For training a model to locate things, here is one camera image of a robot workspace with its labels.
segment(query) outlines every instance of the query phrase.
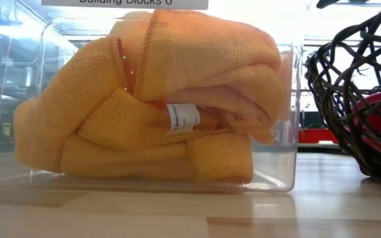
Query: towel label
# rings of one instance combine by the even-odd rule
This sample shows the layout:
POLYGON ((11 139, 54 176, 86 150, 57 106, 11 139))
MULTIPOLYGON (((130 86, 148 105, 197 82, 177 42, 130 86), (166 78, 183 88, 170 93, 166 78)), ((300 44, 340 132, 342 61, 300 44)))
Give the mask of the towel label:
POLYGON ((208 0, 42 0, 44 6, 207 10, 208 0))
POLYGON ((170 113, 171 134, 193 131, 201 123, 201 117, 193 103, 167 104, 170 113))

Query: white tag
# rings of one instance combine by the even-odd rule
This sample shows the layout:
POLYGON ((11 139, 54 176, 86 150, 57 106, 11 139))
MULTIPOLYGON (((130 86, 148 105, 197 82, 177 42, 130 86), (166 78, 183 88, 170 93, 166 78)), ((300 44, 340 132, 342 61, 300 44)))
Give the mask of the white tag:
POLYGON ((167 104, 170 113, 170 133, 185 133, 193 131, 194 126, 201 123, 198 109, 193 103, 167 104))
POLYGON ((208 0, 42 0, 45 6, 207 10, 208 0))

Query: wooden table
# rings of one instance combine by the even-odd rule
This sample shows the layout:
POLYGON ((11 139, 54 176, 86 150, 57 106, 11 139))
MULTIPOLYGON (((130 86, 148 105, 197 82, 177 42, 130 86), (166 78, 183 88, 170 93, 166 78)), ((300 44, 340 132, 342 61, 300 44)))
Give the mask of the wooden table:
POLYGON ((0 237, 381 238, 381 185, 354 159, 297 164, 288 194, 0 190, 0 237))

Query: transparent container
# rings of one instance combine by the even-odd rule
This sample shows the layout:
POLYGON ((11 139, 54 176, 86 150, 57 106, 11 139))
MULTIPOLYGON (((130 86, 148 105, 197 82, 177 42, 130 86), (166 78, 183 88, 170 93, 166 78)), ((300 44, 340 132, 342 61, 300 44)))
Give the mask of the transparent container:
POLYGON ((0 187, 292 190, 304 11, 0 0, 0 187))

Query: microfiber cloth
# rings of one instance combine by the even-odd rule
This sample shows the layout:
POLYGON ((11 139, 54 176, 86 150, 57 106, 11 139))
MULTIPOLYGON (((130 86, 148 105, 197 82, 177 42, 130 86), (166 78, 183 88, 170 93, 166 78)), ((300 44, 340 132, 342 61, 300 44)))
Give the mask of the microfiber cloth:
POLYGON ((78 50, 15 110, 25 165, 67 175, 248 183, 252 138, 270 144, 285 104, 274 40, 192 11, 154 11, 78 50), (200 123, 171 132, 167 105, 200 123))

